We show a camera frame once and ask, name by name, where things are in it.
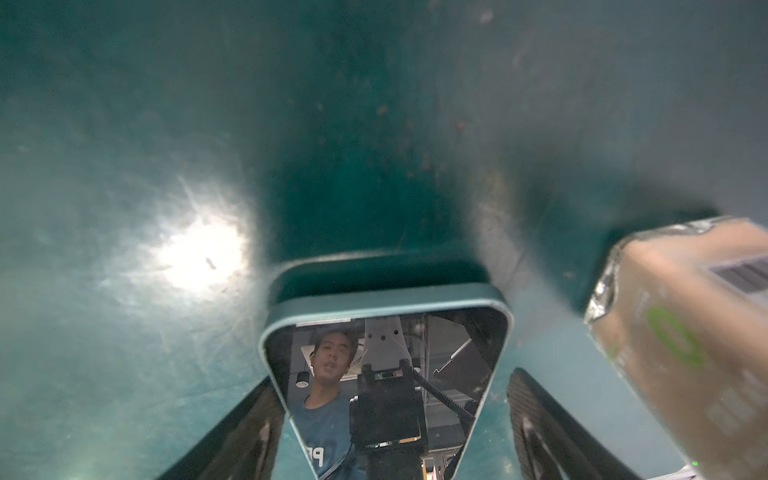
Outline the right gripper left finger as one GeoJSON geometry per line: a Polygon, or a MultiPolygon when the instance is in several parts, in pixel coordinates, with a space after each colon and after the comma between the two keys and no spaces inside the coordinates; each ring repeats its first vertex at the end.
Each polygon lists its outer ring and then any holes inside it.
{"type": "Polygon", "coordinates": [[[269,479],[284,415],[278,393],[271,380],[265,379],[160,478],[269,479]]]}

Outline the green-edged phone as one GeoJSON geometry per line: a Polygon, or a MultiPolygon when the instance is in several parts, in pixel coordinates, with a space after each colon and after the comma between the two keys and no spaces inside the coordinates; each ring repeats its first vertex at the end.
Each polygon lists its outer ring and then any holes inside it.
{"type": "Polygon", "coordinates": [[[452,479],[514,325],[485,283],[278,304],[262,355],[317,479],[452,479]]]}

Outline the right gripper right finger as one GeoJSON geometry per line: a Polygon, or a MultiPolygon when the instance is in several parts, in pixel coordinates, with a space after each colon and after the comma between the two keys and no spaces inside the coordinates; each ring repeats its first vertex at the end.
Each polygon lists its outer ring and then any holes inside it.
{"type": "Polygon", "coordinates": [[[526,370],[510,376],[507,399],[524,479],[636,479],[526,370]]]}

